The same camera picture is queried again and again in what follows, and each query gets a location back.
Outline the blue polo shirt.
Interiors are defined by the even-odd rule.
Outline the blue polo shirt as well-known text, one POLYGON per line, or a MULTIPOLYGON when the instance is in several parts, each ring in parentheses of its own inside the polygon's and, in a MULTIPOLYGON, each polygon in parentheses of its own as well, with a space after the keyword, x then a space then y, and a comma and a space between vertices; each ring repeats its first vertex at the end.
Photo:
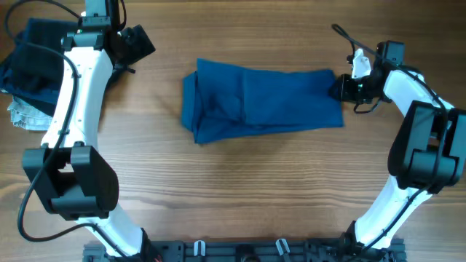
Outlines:
POLYGON ((183 79, 181 123, 195 143, 343 127, 329 69, 280 72, 197 60, 183 79))

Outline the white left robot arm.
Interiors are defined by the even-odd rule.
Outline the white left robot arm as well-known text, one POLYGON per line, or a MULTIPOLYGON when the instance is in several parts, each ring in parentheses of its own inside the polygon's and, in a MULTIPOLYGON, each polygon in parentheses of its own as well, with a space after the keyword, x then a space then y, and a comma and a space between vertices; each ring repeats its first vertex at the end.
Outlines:
POLYGON ((48 242, 77 229, 90 230, 111 261, 162 261, 143 228, 119 205, 117 174, 98 151, 98 125, 103 97, 116 68, 130 65, 155 51, 141 25, 83 27, 60 41, 63 78, 58 103, 40 148, 23 155, 30 186, 17 216, 20 235, 29 242, 48 242), (44 209, 74 226, 46 237, 25 230, 32 194, 44 209))

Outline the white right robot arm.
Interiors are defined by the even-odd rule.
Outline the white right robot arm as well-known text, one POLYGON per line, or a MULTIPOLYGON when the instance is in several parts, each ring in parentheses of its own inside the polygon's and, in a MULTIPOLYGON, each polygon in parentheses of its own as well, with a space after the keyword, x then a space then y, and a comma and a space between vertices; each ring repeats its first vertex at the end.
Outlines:
POLYGON ((356 79, 343 74, 328 93, 355 104, 391 102, 404 117, 389 152, 387 182, 340 237, 342 255, 381 255, 418 206, 462 176, 465 111, 438 97, 419 70, 406 66, 382 66, 356 79))

